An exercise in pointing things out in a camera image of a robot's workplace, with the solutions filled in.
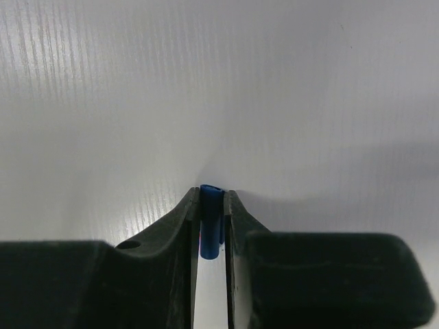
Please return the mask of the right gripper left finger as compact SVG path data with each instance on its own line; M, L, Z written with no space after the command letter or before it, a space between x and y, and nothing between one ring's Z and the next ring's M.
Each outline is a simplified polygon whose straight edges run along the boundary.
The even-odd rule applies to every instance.
M192 328L200 191L143 231L1 244L2 328Z

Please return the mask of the blue pen cap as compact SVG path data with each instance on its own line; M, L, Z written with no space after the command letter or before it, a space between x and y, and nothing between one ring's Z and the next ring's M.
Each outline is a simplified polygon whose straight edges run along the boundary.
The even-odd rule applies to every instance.
M216 259L220 253L220 246L225 241L224 194L225 191L216 186L200 186L200 255L203 259Z

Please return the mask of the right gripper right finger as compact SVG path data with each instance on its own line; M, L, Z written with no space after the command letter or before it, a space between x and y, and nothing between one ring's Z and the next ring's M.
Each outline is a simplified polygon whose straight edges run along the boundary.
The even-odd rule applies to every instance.
M417 328L436 304L418 261L380 233L271 232L224 197L230 328Z

